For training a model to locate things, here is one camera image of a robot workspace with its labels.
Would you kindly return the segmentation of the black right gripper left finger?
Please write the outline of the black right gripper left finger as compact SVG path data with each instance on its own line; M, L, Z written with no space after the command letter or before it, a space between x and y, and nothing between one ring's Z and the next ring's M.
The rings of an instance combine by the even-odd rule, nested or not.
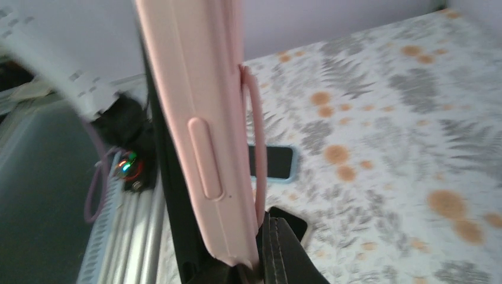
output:
M211 257L205 248L178 155L160 107L144 43L141 43L141 52L152 113L157 162L181 283L239 283L237 269Z

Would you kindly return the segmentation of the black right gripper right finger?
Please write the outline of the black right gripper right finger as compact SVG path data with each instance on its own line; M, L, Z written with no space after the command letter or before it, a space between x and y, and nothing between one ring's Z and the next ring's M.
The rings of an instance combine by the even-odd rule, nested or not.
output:
M257 236L265 284L328 284L283 218L265 214Z

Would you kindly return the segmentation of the pink silicone phone case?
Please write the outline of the pink silicone phone case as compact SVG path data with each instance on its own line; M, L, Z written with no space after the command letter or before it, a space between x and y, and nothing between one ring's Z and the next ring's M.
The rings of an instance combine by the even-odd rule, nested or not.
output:
M259 269L267 155L240 1L137 1L160 106L205 247Z

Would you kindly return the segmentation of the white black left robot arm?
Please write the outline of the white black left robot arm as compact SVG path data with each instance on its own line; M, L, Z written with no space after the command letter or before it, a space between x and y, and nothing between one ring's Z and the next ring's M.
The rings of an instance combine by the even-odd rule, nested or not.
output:
M1 47L39 75L108 144L127 151L115 174L134 191L155 186L157 166L147 101L122 90L36 28L41 14L1 1Z

